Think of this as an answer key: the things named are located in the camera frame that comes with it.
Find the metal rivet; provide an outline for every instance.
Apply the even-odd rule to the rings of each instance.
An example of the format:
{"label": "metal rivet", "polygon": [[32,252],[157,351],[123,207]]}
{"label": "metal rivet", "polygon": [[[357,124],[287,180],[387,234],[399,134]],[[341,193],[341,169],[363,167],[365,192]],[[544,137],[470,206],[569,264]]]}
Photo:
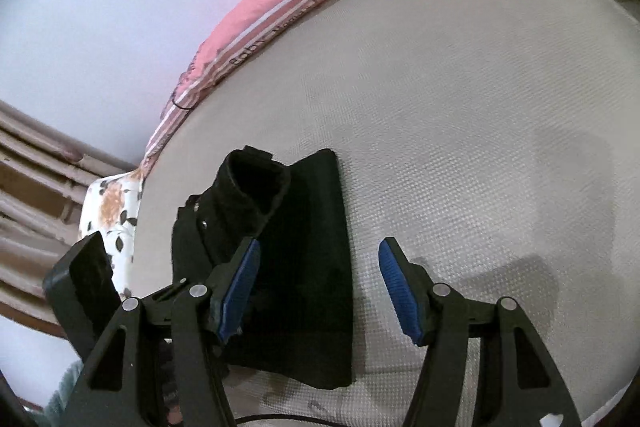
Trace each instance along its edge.
{"label": "metal rivet", "polygon": [[518,307],[518,303],[514,301],[511,297],[505,297],[504,299],[500,299],[500,305],[510,312],[514,311]]}
{"label": "metal rivet", "polygon": [[204,284],[196,284],[189,288],[191,297],[202,297],[205,293],[207,293],[207,287]]}
{"label": "metal rivet", "polygon": [[126,312],[135,310],[137,307],[138,307],[138,299],[135,299],[133,297],[129,297],[126,301],[122,303],[122,309]]}
{"label": "metal rivet", "polygon": [[445,283],[439,282],[433,285],[433,292],[440,297],[446,297],[451,293],[451,288]]}

